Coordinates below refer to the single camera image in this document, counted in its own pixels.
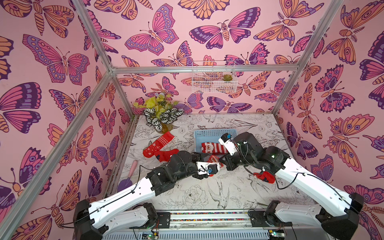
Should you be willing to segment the red white striped santa sock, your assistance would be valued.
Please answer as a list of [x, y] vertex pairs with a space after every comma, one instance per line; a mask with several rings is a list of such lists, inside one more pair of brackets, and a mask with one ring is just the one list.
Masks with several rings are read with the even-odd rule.
[[213, 155], [224, 155], [228, 153], [225, 146], [221, 145], [220, 143], [211, 143], [211, 142], [202, 143], [201, 151], [202, 153], [213, 154]]

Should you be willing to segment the red santa snowflake sock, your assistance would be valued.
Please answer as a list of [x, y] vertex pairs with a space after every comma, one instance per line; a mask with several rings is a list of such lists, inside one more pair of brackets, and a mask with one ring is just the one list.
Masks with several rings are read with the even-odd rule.
[[216, 175], [223, 166], [224, 164], [220, 162], [220, 159], [216, 155], [211, 155], [208, 159], [209, 177]]

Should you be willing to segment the light blue plastic basket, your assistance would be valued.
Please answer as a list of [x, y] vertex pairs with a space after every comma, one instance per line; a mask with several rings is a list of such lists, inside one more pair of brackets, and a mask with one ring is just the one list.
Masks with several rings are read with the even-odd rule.
[[195, 151], [201, 153], [202, 143], [219, 143], [219, 138], [223, 134], [230, 134], [232, 138], [238, 135], [237, 130], [235, 129], [205, 129], [205, 130], [196, 130], [194, 132], [195, 139]]

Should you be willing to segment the red snowflake patterned sock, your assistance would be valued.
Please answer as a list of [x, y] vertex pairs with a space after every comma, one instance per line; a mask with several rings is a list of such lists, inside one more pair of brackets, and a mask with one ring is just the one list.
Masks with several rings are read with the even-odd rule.
[[276, 178], [274, 175], [267, 171], [262, 171], [260, 173], [254, 173], [254, 176], [256, 176], [259, 180], [262, 180], [263, 182], [274, 184], [276, 182]]
[[179, 153], [178, 149], [172, 149], [169, 151], [163, 151], [162, 149], [168, 145], [174, 136], [167, 132], [163, 134], [160, 138], [154, 141], [151, 145], [149, 145], [146, 149], [143, 150], [143, 156], [146, 158], [156, 157], [159, 162], [169, 162], [173, 155]]

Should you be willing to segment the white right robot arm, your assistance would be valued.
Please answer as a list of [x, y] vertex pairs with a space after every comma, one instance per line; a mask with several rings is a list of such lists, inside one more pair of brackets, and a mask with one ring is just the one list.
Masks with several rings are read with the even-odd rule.
[[312, 198], [312, 206], [290, 205], [281, 201], [271, 201], [263, 213], [269, 226], [281, 227], [284, 224], [301, 223], [321, 227], [337, 240], [350, 240], [360, 222], [360, 212], [364, 198], [339, 190], [303, 168], [289, 154], [278, 147], [267, 148], [257, 141], [254, 135], [244, 132], [234, 139], [229, 133], [219, 138], [228, 153], [220, 158], [227, 170], [239, 166], [254, 167], [262, 173], [287, 181]]

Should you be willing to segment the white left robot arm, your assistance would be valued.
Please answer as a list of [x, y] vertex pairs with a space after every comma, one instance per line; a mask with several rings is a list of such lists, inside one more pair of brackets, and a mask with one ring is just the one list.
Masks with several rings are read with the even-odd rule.
[[219, 170], [220, 164], [205, 162], [203, 154], [180, 151], [125, 190], [92, 203], [88, 200], [77, 203], [74, 239], [101, 240], [112, 231], [111, 220], [122, 218], [131, 207], [173, 189], [180, 180], [188, 177], [202, 180]]

